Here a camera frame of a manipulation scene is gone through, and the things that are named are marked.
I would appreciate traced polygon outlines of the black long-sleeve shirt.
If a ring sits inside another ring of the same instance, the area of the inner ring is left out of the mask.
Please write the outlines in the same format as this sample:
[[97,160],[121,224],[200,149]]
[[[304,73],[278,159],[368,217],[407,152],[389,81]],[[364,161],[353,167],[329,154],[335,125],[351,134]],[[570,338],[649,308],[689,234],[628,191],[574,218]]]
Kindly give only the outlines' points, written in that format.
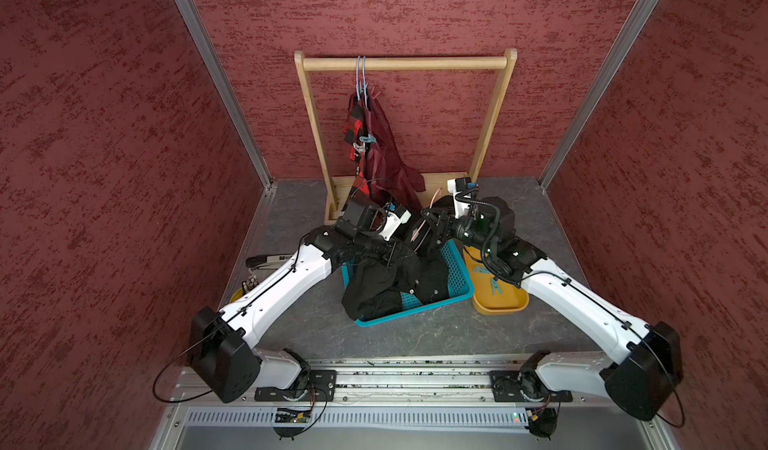
[[457,244],[402,205],[355,194],[336,226],[359,245],[342,265],[342,306],[358,326],[458,303],[474,293]]

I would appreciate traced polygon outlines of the pink wire hanger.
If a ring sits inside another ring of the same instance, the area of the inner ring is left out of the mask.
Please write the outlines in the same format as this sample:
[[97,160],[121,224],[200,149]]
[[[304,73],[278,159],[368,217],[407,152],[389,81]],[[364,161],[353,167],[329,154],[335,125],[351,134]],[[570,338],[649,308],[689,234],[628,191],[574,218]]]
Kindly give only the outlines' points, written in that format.
[[[438,187],[435,190],[435,192],[434,192],[434,194],[433,194],[433,196],[432,196],[432,198],[430,200],[430,206],[429,207],[432,207],[432,205],[438,200],[438,198],[440,198],[442,193],[443,193],[442,187]],[[414,230],[414,232],[412,232],[411,242],[414,242],[416,240],[416,238],[418,238],[418,235],[420,234],[422,228],[424,228],[425,222],[426,222],[426,217],[422,217],[422,222],[416,227],[416,230]]]

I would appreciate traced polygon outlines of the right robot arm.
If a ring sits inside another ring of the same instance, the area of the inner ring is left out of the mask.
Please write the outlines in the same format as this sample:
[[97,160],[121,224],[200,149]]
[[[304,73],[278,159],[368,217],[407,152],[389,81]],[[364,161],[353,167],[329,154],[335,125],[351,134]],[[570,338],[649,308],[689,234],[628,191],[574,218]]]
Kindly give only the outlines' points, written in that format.
[[671,325],[663,321],[651,325],[575,280],[544,251],[516,235],[505,221],[513,213],[500,201],[478,200],[470,192],[452,199],[452,210],[421,212],[435,236],[477,249],[493,277],[549,305],[603,353],[592,365],[552,353],[534,361],[535,379],[546,390],[602,396],[641,421],[653,420],[668,399],[678,399],[683,379],[681,338]]

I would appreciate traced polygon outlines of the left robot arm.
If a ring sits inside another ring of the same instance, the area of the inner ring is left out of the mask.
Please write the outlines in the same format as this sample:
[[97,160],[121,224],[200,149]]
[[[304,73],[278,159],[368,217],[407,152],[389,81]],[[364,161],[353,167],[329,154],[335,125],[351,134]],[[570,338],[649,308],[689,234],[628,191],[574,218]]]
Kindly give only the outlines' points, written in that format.
[[188,364],[223,403],[251,387],[291,387],[302,372],[290,352],[259,349],[269,327],[296,300],[355,258],[390,260],[413,213],[400,205],[380,207],[354,196],[333,225],[311,230],[296,252],[255,289],[219,310],[192,318]]

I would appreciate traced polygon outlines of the teal plastic basket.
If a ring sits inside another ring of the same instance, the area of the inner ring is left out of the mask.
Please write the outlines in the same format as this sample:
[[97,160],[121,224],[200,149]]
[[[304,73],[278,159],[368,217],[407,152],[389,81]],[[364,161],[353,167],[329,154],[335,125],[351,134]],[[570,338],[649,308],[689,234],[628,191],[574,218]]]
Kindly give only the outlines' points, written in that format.
[[371,327],[462,302],[474,293],[469,272],[456,244],[428,245],[423,258],[390,258],[388,252],[358,255],[342,265],[347,316]]

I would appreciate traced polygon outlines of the maroon satin shirt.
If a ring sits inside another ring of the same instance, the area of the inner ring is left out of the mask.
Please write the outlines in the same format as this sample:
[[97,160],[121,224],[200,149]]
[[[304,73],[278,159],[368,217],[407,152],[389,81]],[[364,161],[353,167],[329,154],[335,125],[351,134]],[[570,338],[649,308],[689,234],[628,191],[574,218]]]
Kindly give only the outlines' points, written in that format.
[[411,212],[420,212],[422,204],[418,194],[426,192],[424,177],[401,158],[391,125],[374,96],[367,98],[364,122],[368,136],[374,138],[374,142],[368,144],[365,164],[371,199],[379,205],[394,200]]

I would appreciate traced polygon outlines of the yellow plastic tray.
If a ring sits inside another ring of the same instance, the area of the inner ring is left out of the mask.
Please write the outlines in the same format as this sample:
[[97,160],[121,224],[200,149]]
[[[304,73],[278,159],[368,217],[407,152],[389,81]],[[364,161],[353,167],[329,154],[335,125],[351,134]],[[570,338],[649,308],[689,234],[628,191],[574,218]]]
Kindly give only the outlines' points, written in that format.
[[477,249],[464,246],[462,253],[474,287],[472,303],[476,311],[487,316],[501,316],[520,312],[529,305],[528,293],[497,280],[481,262]]

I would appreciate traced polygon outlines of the wooden clothes rack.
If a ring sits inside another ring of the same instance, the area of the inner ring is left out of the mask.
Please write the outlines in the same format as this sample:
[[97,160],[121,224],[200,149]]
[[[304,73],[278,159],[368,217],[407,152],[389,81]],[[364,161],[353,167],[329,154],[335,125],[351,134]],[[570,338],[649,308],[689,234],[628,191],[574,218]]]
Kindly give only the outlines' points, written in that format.
[[461,72],[461,70],[471,70],[472,72],[483,70],[485,72],[485,70],[495,70],[497,72],[494,90],[470,168],[462,172],[426,174],[427,190],[419,194],[420,202],[426,204],[429,202],[429,196],[438,188],[442,188],[451,178],[468,176],[472,180],[478,180],[517,60],[518,51],[515,48],[508,48],[503,56],[372,58],[367,64],[364,64],[359,58],[308,58],[301,50],[294,52],[294,64],[326,187],[324,221],[327,224],[332,224],[342,214],[343,204],[352,190],[355,178],[353,176],[333,176],[329,171],[318,110],[312,90],[310,78],[312,72],[352,72],[352,70],[358,70],[358,72],[362,72],[362,70],[373,70],[374,72]]

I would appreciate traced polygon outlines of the red black plaid shirt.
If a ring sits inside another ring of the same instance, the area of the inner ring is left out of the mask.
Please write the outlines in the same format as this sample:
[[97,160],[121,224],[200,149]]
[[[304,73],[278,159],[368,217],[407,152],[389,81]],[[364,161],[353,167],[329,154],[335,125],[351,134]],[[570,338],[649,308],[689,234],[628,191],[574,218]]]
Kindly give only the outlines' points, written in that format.
[[351,149],[349,158],[355,163],[355,180],[353,186],[358,193],[371,196],[372,178],[367,175],[367,154],[370,146],[362,147],[356,142],[358,135],[369,135],[364,108],[356,96],[350,96],[347,120],[344,127],[344,142]]

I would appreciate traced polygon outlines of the yellow cup with tools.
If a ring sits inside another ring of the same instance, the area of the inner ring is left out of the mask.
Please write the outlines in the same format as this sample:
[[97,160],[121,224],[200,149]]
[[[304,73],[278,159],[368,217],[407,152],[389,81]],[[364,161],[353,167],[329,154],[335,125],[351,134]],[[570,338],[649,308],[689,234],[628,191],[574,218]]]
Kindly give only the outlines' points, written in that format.
[[234,291],[230,297],[230,302],[234,303],[240,298],[247,295],[250,291],[259,285],[258,277],[256,275],[250,275],[247,279],[243,280],[239,287]]

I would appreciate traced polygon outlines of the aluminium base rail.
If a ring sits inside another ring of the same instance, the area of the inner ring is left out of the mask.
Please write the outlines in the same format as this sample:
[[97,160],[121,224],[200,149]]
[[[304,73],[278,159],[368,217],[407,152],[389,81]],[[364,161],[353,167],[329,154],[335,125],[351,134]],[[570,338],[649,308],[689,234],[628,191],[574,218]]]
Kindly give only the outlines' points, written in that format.
[[183,369],[174,390],[177,404],[165,413],[169,440],[193,426],[229,428],[380,428],[489,430],[527,433],[531,425],[568,410],[597,410],[645,429],[598,392],[589,376],[605,359],[597,352],[554,353],[569,387],[541,401],[524,397],[518,375],[527,354],[316,359],[307,382],[295,390],[252,386],[231,403],[206,393],[202,380]]

